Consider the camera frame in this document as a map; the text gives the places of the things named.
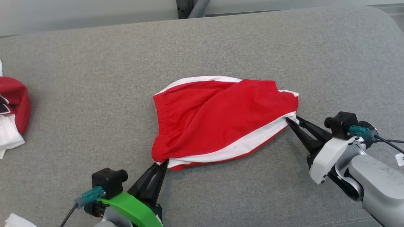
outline white label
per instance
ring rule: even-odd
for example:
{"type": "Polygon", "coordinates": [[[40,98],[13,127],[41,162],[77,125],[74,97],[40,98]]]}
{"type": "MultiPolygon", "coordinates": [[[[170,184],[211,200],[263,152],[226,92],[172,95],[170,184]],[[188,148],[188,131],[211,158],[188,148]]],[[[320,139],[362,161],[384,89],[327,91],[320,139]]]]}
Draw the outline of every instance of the white label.
{"type": "Polygon", "coordinates": [[[2,151],[0,151],[0,159],[3,159],[3,157],[4,157],[4,153],[6,153],[6,150],[2,150],[2,151]]]}
{"type": "Polygon", "coordinates": [[[402,153],[396,154],[396,159],[398,166],[404,166],[404,154],[402,153]]]}

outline red shorts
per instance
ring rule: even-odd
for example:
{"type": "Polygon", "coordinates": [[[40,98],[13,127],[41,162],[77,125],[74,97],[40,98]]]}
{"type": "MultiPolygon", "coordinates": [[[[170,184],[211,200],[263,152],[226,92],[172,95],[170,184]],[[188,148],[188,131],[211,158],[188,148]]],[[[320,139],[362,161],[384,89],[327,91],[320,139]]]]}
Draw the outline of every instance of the red shorts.
{"type": "Polygon", "coordinates": [[[248,155],[287,127],[285,118],[298,123],[298,95],[270,80],[178,80],[153,96],[159,134],[152,157],[178,170],[248,155]]]}

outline black cable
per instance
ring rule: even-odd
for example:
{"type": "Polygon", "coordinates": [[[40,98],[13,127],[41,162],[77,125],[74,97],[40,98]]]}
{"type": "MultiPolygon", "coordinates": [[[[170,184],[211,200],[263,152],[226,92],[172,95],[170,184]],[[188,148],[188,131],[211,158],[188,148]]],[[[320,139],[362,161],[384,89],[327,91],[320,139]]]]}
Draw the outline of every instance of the black cable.
{"type": "Polygon", "coordinates": [[[380,137],[380,136],[378,136],[378,135],[375,135],[375,138],[380,139],[381,141],[383,141],[383,142],[387,143],[388,145],[392,146],[394,149],[396,149],[396,150],[398,150],[399,152],[401,152],[401,153],[403,153],[403,154],[404,154],[404,151],[403,151],[403,150],[401,150],[400,148],[398,148],[396,145],[392,144],[392,143],[391,143],[391,142],[389,142],[388,140],[383,139],[383,138],[381,138],[381,137],[380,137]]]}
{"type": "Polygon", "coordinates": [[[386,140],[393,143],[404,143],[404,141],[402,140],[395,140],[395,139],[386,139],[386,140]]]}
{"type": "Polygon", "coordinates": [[[70,215],[73,213],[74,209],[76,209],[78,207],[78,203],[75,203],[73,208],[69,211],[69,213],[67,214],[67,216],[65,217],[65,219],[63,220],[62,224],[60,224],[60,227],[65,226],[66,221],[70,218],[70,215]]]}

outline white cloth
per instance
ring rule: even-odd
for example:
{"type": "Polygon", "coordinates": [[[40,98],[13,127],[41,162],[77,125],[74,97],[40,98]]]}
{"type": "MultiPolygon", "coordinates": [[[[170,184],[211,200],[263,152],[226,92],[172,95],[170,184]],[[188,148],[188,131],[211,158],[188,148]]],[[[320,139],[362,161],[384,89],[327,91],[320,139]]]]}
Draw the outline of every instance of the white cloth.
{"type": "Polygon", "coordinates": [[[36,227],[31,222],[15,214],[10,214],[5,223],[4,227],[36,227]]]}
{"type": "Polygon", "coordinates": [[[6,150],[24,143],[25,141],[15,125],[15,115],[0,115],[0,159],[3,159],[6,150]]]}

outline teal connector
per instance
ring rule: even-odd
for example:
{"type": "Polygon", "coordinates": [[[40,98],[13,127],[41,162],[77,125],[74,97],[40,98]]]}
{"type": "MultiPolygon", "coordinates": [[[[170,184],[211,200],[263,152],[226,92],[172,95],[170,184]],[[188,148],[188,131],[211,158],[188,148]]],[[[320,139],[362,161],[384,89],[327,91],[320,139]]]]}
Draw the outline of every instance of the teal connector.
{"type": "Polygon", "coordinates": [[[103,196],[104,194],[101,186],[97,186],[81,195],[81,197],[83,197],[83,199],[88,203],[95,201],[103,196]]]}
{"type": "Polygon", "coordinates": [[[85,193],[83,193],[80,197],[74,199],[74,203],[77,203],[77,209],[82,208],[89,202],[95,201],[105,195],[105,192],[102,190],[101,186],[97,186],[85,193]]]}
{"type": "Polygon", "coordinates": [[[369,129],[365,128],[365,127],[360,127],[360,126],[356,126],[356,125],[352,125],[349,128],[349,133],[352,136],[356,136],[356,137],[363,137],[363,138],[367,138],[368,134],[369,134],[369,129]]]}

